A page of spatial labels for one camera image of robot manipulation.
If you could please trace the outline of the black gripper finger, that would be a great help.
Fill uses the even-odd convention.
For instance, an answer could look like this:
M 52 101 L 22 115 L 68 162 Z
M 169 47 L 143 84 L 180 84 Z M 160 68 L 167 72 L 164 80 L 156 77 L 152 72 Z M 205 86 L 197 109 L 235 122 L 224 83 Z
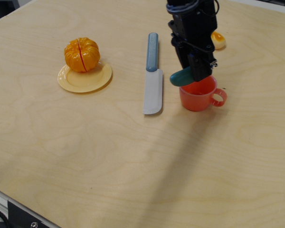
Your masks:
M 186 45 L 175 47 L 177 56 L 183 69 L 191 66 L 191 49 Z
M 212 52 L 191 52 L 188 60 L 194 82 L 199 82 L 212 75 L 213 68 L 218 66 Z

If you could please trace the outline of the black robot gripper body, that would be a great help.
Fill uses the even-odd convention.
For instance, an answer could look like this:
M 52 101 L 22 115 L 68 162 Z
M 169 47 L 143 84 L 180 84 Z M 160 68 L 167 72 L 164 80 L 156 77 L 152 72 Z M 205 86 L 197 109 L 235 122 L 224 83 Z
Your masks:
M 168 2 L 167 12 L 173 19 L 172 45 L 186 45 L 191 52 L 214 52 L 211 34 L 217 29 L 217 2 Z

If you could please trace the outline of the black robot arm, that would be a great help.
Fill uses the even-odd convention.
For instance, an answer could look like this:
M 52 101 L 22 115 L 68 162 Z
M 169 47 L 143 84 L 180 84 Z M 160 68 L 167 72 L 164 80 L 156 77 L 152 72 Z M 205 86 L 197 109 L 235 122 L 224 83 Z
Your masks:
M 169 0 L 166 9 L 173 19 L 168 23 L 182 70 L 171 75 L 174 86 L 186 86 L 212 75 L 217 66 L 211 39 L 217 29 L 217 0 Z

